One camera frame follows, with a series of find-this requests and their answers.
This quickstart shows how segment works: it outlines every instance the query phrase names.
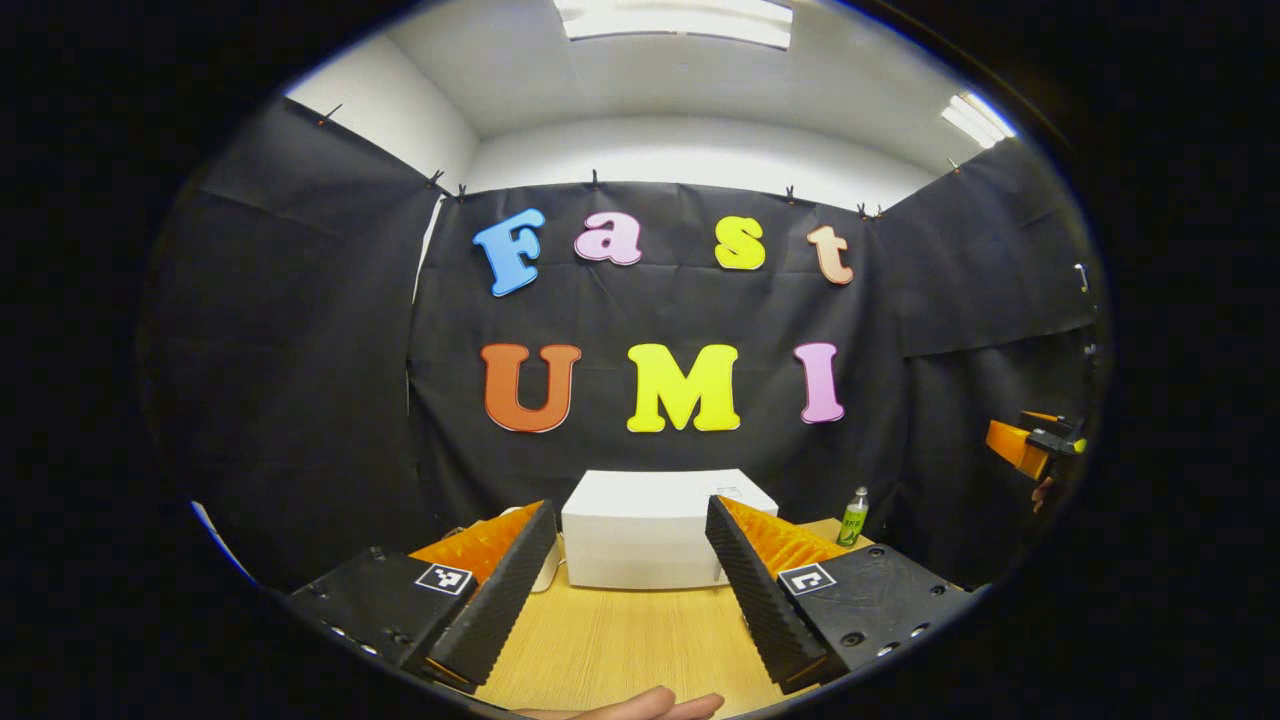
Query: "black curtain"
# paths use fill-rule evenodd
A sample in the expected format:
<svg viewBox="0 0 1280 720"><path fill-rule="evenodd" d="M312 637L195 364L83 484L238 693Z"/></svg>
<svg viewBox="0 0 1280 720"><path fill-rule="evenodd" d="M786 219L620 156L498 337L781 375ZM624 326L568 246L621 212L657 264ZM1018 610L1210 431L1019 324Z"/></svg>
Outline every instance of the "black curtain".
<svg viewBox="0 0 1280 720"><path fill-rule="evenodd" d="M495 297L494 273L472 237L526 209L538 209L538 278ZM584 220L621 211L641 225L641 258L631 265L575 252ZM717 223L749 217L763 229L764 264L726 269L716 259ZM847 284L820 272L806 234L831 225L849 245ZM522 187L445 200L422 266L412 332L412 404L422 483L443 496L452 520L467 524L507 506L548 497L557 509L588 469L701 470L739 468L794 521L838 516L859 484L886 497L906 442L905 375L887 301L883 249L856 213L791 204L740 190L611 182ZM837 347L836 392L845 416L806 424L805 374L792 355L809 342ZM562 425L517 433L486 415L489 343L529 350L520 398L540 407L545 345L581 348L572 402ZM739 352L733 404L741 425L700 432L668 421L634 433L636 365L627 351L666 345L681 372L713 343ZM873 507L874 524L887 506Z"/></svg>
<svg viewBox="0 0 1280 720"><path fill-rule="evenodd" d="M1018 140L896 204L876 229L909 396L882 537L955 583L991 582L1043 519L1032 518L1037 483L986 446L988 423L1023 410L1087 419L1096 290L1083 288L1091 268L1101 282L1098 264L1070 190Z"/></svg>
<svg viewBox="0 0 1280 720"><path fill-rule="evenodd" d="M413 284L438 191L289 100L184 192L140 328L166 470L261 583L442 528L404 402Z"/></svg>
<svg viewBox="0 0 1280 720"><path fill-rule="evenodd" d="M472 237L540 210L538 279L490 292ZM577 256L584 219L622 211L641 224L626 266ZM759 220L756 270L717 263L724 215ZM829 224L847 241L847 286L828 282L805 236ZM1068 188L1016 140L1001 142L879 219L756 192L660 183L522 187L447 201L420 279L411 338L412 416L425 492L466 524L550 497L590 468L740 468L792 521L838 516L870 488L867 534L954 582L995 579L1018 552L1034 483L984 443L992 419L1080 418L1096 266ZM529 350L520 398L539 407L545 345L582 350L566 421L513 433L486 416L480 348ZM709 343L739 350L736 430L626 429L636 401L627 348L667 345L682 372ZM831 342L846 415L805 424L804 373L791 355Z"/></svg>

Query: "ceiling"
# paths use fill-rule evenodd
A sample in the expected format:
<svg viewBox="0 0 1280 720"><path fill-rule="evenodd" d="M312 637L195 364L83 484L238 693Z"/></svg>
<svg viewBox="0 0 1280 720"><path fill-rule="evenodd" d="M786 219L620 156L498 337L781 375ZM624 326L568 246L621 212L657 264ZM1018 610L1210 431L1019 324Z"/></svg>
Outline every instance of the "ceiling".
<svg viewBox="0 0 1280 720"><path fill-rule="evenodd" d="M923 51L838 5L795 0L786 51L731 40L570 42L552 0L452 0L387 36L481 140L570 120L701 115L818 132L929 173L980 149L940 117L964 90Z"/></svg>

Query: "white box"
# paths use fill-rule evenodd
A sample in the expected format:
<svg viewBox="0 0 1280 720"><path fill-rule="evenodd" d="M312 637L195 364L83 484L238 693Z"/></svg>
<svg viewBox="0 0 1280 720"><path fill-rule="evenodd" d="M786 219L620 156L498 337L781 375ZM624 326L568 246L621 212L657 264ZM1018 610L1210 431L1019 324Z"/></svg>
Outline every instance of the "white box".
<svg viewBox="0 0 1280 720"><path fill-rule="evenodd" d="M724 584L705 536L707 498L713 495L778 514L773 498L741 470L588 470L561 510L570 584L620 589Z"/></svg>

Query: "human hand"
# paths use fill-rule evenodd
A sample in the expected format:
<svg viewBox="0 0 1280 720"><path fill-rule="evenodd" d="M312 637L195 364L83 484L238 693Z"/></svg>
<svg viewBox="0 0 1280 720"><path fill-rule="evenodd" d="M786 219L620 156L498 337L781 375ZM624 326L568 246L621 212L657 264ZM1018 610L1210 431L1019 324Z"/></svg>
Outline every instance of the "human hand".
<svg viewBox="0 0 1280 720"><path fill-rule="evenodd" d="M631 700L596 707L585 712L568 710L512 710L535 720L708 720L724 705L724 698L712 693L676 703L676 693L658 685Z"/></svg>

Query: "fluorescent light panel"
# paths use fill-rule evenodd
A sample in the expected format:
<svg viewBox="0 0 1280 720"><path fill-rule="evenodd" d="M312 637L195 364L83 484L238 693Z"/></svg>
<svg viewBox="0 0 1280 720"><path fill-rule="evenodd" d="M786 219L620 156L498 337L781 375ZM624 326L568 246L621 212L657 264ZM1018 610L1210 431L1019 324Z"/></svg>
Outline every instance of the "fluorescent light panel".
<svg viewBox="0 0 1280 720"><path fill-rule="evenodd" d="M1016 135L1004 118L972 92L951 96L951 104L942 110L942 118L972 137L983 150Z"/></svg>
<svg viewBox="0 0 1280 720"><path fill-rule="evenodd" d="M791 9L768 0L556 0L556 8L570 40L678 32L791 45Z"/></svg>

